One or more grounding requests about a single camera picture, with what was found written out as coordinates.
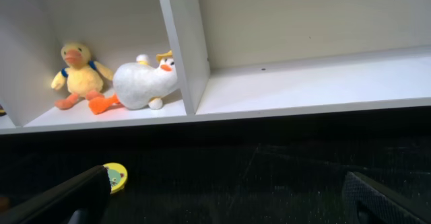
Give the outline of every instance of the duck's head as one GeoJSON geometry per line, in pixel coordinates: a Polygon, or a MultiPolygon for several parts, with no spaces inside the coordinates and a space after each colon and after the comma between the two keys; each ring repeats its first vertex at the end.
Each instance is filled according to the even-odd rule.
{"type": "Polygon", "coordinates": [[[70,67],[81,68],[90,61],[90,49],[80,43],[68,43],[61,49],[63,60],[70,67]]]}
{"type": "Polygon", "coordinates": [[[174,57],[172,55],[172,51],[169,51],[164,54],[157,54],[157,61],[159,61],[159,69],[164,70],[166,72],[176,73],[174,57]]]}

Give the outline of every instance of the plush toy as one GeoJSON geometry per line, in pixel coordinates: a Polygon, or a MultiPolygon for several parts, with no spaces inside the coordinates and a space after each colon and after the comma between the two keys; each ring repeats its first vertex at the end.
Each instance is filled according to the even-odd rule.
{"type": "Polygon", "coordinates": [[[71,95],[64,100],[57,100],[56,107],[66,110],[75,105],[79,98],[91,100],[103,96],[100,93],[103,80],[99,73],[110,81],[114,73],[99,62],[91,61],[92,56],[86,46],[78,43],[66,44],[61,49],[61,56],[69,67],[57,73],[51,87],[61,89],[67,79],[67,89],[71,95]]]}
{"type": "Polygon", "coordinates": [[[0,106],[0,116],[6,115],[6,111],[0,106]]]}
{"type": "Polygon", "coordinates": [[[137,57],[138,63],[126,63],[116,71],[113,79],[115,94],[110,98],[97,97],[88,106],[94,114],[106,111],[113,104],[122,104],[130,110],[148,105],[152,110],[163,106],[162,98],[177,89],[176,69],[172,51],[158,54],[160,65],[148,65],[146,55],[137,57]]]}

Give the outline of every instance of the black floor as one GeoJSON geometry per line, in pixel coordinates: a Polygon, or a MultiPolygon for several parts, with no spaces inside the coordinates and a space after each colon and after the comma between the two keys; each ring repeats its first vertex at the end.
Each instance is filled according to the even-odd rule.
{"type": "Polygon", "coordinates": [[[340,128],[339,135],[307,129],[295,135],[280,130],[291,124],[282,119],[253,124],[136,128],[107,133],[112,141],[98,138],[100,131],[32,135],[36,146],[4,138],[12,145],[0,153],[0,194],[17,205],[114,161],[127,168],[129,180],[112,196],[103,223],[345,223],[341,187],[348,171],[366,174],[431,210],[431,131],[418,131],[423,122],[400,125],[393,133],[387,126],[380,133],[376,126],[361,130],[356,122],[340,128]],[[220,130],[223,126],[229,130],[220,130]],[[60,136],[87,141],[61,145],[60,136]]]}

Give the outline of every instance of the black object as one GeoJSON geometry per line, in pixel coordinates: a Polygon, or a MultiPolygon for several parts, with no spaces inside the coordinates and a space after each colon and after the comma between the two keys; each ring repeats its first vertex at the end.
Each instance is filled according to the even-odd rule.
{"type": "Polygon", "coordinates": [[[0,215],[0,223],[58,224],[75,211],[78,223],[99,223],[109,196],[108,172],[99,165],[0,215]]]}
{"type": "Polygon", "coordinates": [[[347,173],[342,198],[351,224],[431,223],[429,210],[357,172],[347,173]]]}

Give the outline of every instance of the blue backpack strap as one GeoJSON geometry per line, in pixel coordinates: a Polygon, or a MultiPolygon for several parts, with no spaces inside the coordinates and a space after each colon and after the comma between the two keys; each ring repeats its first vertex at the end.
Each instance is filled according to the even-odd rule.
{"type": "Polygon", "coordinates": [[[96,65],[94,64],[94,61],[90,61],[90,62],[88,62],[88,64],[93,70],[97,71],[97,68],[96,68],[96,65]]]}
{"type": "Polygon", "coordinates": [[[63,77],[65,77],[65,78],[67,78],[69,75],[67,74],[67,72],[66,72],[66,68],[64,68],[64,69],[61,69],[61,74],[62,74],[62,76],[63,77]]]}

